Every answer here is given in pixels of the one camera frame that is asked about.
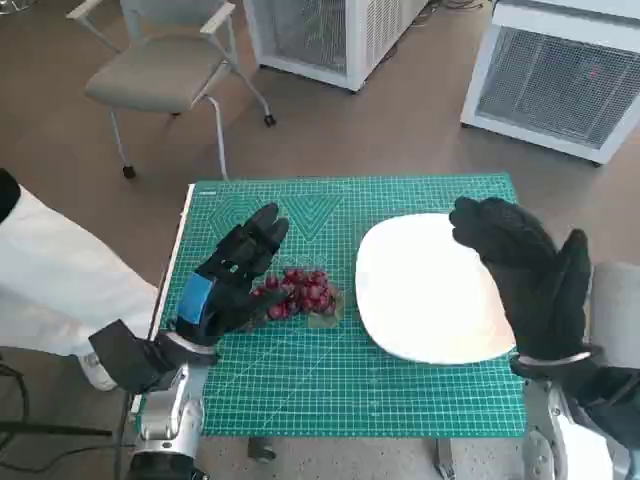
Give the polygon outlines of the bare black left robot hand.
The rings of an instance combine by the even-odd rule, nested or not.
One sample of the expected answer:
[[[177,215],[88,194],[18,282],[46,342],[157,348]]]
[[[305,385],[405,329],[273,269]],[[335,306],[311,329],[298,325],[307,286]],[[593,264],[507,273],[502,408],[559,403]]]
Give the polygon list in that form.
[[[275,203],[257,210],[222,238],[214,253],[187,278],[177,306],[175,332],[187,341],[212,346],[232,331],[263,317],[284,294],[255,294],[289,229]]]

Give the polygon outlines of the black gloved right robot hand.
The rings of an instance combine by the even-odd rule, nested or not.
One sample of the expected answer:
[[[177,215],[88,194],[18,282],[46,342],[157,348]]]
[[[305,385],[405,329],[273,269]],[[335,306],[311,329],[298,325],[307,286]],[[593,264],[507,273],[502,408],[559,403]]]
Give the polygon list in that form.
[[[535,216],[499,198],[460,197],[449,220],[454,239],[491,274],[521,355],[549,362],[587,350],[592,264],[583,230],[572,230],[557,247]]]

